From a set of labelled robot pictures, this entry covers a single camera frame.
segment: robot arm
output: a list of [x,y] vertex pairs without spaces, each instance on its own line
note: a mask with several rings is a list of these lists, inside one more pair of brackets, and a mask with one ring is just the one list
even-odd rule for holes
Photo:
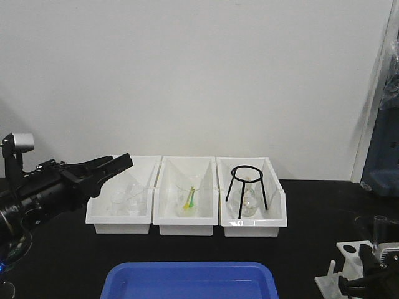
[[67,164],[49,160],[23,171],[22,154],[33,149],[30,134],[9,134],[1,143],[9,190],[0,193],[0,266],[3,270],[30,248],[30,231],[97,197],[104,182],[133,166],[129,154]]

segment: black table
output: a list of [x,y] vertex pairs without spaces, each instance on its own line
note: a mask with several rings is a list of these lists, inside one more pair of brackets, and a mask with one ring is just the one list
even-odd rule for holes
[[332,259],[342,267],[335,243],[360,240],[357,216],[399,218],[399,199],[380,199],[358,184],[338,181],[281,181],[287,196],[288,227],[277,238],[97,235],[85,210],[67,212],[38,228],[31,251],[8,273],[17,299],[100,297],[105,277],[124,262],[255,261],[272,272],[280,299],[323,298],[314,282]]

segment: glassware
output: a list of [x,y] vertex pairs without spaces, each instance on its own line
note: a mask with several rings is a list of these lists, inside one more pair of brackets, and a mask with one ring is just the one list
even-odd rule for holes
[[[237,217],[239,213],[239,207],[241,204],[241,194],[242,189],[239,188],[233,192],[233,196],[231,200],[228,201],[227,207],[230,210],[230,213],[233,217]],[[261,199],[259,196],[256,196],[254,189],[252,188],[252,184],[245,184],[244,188],[244,197],[243,197],[243,208],[241,210],[241,215],[244,217],[251,217],[255,215],[257,209],[261,204]]]

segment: blue plastic basin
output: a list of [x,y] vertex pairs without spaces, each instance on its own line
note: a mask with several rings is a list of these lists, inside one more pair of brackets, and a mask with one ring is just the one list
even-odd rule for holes
[[255,262],[123,263],[100,299],[278,299],[269,269]]

